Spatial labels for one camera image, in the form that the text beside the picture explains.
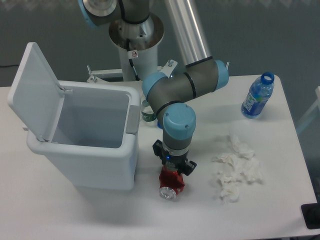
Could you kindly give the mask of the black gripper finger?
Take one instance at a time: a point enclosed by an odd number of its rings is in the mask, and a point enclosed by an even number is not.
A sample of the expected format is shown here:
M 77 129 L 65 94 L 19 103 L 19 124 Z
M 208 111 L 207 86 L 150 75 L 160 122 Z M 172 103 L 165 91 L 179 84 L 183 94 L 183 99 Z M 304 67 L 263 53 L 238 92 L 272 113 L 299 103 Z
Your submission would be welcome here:
M 177 165 L 177 171 L 179 174 L 184 174 L 186 176 L 189 176 L 197 167 L 197 164 L 193 161 L 184 161 L 180 162 Z
M 164 159 L 163 142 L 157 139 L 155 143 L 152 145 L 152 149 L 153 149 L 154 155 L 159 157 L 161 160 L 161 164 L 164 165 L 165 159 Z

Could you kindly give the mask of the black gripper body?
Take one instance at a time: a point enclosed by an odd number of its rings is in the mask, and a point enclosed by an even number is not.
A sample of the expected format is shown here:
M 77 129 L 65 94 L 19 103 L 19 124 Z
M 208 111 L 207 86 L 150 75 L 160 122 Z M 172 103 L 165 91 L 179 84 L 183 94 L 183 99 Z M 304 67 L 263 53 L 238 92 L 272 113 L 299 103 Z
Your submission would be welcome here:
M 188 160 L 188 152 L 183 154 L 171 153 L 166 149 L 161 150 L 162 165 L 169 165 L 171 168 L 177 170 L 184 170 L 186 168 L 186 161 Z

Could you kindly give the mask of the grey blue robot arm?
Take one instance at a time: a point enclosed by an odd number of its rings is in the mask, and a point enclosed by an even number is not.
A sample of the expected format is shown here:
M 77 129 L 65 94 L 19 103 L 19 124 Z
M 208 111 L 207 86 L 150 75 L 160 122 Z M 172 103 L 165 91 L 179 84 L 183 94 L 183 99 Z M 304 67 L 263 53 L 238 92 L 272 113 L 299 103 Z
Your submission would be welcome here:
M 196 3 L 167 0 L 175 36 L 185 65 L 176 76 L 157 69 L 143 58 L 164 36 L 162 21 L 151 12 L 148 0 L 80 0 L 85 21 L 98 27 L 109 24 L 109 37 L 123 56 L 123 78 L 141 81 L 142 91 L 163 131 L 153 151 L 162 164 L 179 174 L 190 175 L 196 163 L 187 155 L 196 128 L 196 114 L 188 101 L 223 88 L 229 81 L 224 63 L 213 59 Z

